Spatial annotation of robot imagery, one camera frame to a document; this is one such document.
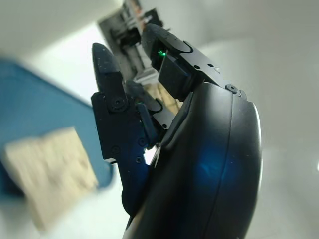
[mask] beige cloth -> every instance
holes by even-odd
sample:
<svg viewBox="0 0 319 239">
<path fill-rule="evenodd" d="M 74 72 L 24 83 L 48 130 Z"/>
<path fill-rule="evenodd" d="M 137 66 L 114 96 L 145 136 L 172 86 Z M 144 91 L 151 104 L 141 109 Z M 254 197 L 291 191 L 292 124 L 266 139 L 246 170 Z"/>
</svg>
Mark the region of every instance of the beige cloth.
<svg viewBox="0 0 319 239">
<path fill-rule="evenodd" d="M 98 183 L 74 128 L 10 143 L 2 161 L 24 191 L 33 221 L 41 231 L 48 230 Z"/>
</svg>

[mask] blurred object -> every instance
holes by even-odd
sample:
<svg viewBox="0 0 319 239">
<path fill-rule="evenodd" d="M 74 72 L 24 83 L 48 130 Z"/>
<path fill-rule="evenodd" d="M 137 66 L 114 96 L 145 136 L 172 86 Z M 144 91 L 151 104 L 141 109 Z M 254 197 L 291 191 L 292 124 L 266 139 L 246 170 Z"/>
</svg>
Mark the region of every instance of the blurred object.
<svg viewBox="0 0 319 239">
<path fill-rule="evenodd" d="M 144 85 L 144 89 L 154 99 L 157 98 L 163 101 L 166 107 L 168 107 L 169 110 L 174 113 L 174 115 L 177 114 L 177 112 L 183 104 L 179 100 L 174 99 L 161 83 Z"/>
<path fill-rule="evenodd" d="M 0 150 L 9 142 L 75 127 L 99 187 L 111 183 L 113 168 L 103 161 L 92 108 L 15 63 L 0 60 Z M 0 164 L 0 199 L 18 189 Z"/>
<path fill-rule="evenodd" d="M 143 14 L 138 0 L 127 0 L 117 14 L 99 23 L 125 80 L 142 84 L 157 81 L 158 73 L 141 47 L 141 33 L 153 22 L 162 25 L 156 9 Z"/>
<path fill-rule="evenodd" d="M 4 147 L 2 162 L 25 193 L 41 231 L 50 229 L 98 184 L 74 128 L 11 142 Z"/>
<path fill-rule="evenodd" d="M 145 24 L 154 24 L 160 27 L 163 27 L 163 22 L 160 20 L 157 10 L 154 8 L 150 11 L 145 12 L 144 14 Z"/>
</svg>

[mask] screw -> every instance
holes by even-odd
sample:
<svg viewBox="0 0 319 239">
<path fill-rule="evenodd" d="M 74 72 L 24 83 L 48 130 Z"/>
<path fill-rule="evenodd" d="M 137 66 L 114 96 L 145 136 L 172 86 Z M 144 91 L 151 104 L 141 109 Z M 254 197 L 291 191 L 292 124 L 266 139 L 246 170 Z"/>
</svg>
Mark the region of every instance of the screw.
<svg viewBox="0 0 319 239">
<path fill-rule="evenodd" d="M 231 91 L 233 94 L 236 94 L 238 92 L 238 89 L 231 84 L 226 85 L 225 88 Z"/>
<path fill-rule="evenodd" d="M 124 99 L 122 97 L 115 97 L 112 99 L 112 107 L 115 109 L 119 109 L 123 107 L 125 104 Z"/>
<path fill-rule="evenodd" d="M 112 154 L 119 154 L 120 153 L 120 147 L 118 147 L 118 146 L 113 146 L 112 148 L 111 148 L 111 152 L 112 152 Z"/>
<path fill-rule="evenodd" d="M 144 146 L 144 145 L 146 145 L 144 138 L 140 138 L 139 139 L 139 146 Z"/>
</svg>

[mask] white wall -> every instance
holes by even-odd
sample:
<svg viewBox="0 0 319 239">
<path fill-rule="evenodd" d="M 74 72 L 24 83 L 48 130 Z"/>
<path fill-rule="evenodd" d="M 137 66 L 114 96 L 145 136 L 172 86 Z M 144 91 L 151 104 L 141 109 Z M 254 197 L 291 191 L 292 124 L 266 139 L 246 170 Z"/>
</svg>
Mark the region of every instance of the white wall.
<svg viewBox="0 0 319 239">
<path fill-rule="evenodd" d="M 117 11 L 123 0 L 2 0 L 0 52 L 29 54 Z"/>
<path fill-rule="evenodd" d="M 97 91 L 92 62 L 94 42 L 106 45 L 95 22 L 24 56 L 22 61 L 33 72 L 90 103 L 93 92 Z"/>
<path fill-rule="evenodd" d="M 210 42 L 212 34 L 207 26 L 208 18 L 203 14 L 202 5 L 196 0 L 140 0 L 144 11 L 156 7 L 164 28 L 181 40 L 186 40 L 198 47 Z"/>
</svg>

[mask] white ceiling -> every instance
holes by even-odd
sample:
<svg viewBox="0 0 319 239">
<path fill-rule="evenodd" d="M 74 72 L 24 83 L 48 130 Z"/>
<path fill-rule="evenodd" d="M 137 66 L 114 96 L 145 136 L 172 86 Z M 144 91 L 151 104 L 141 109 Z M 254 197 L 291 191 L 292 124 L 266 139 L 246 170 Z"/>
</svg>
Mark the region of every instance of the white ceiling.
<svg viewBox="0 0 319 239">
<path fill-rule="evenodd" d="M 113 14 L 123 0 L 2 0 L 0 52 L 20 56 L 98 19 Z"/>
</svg>

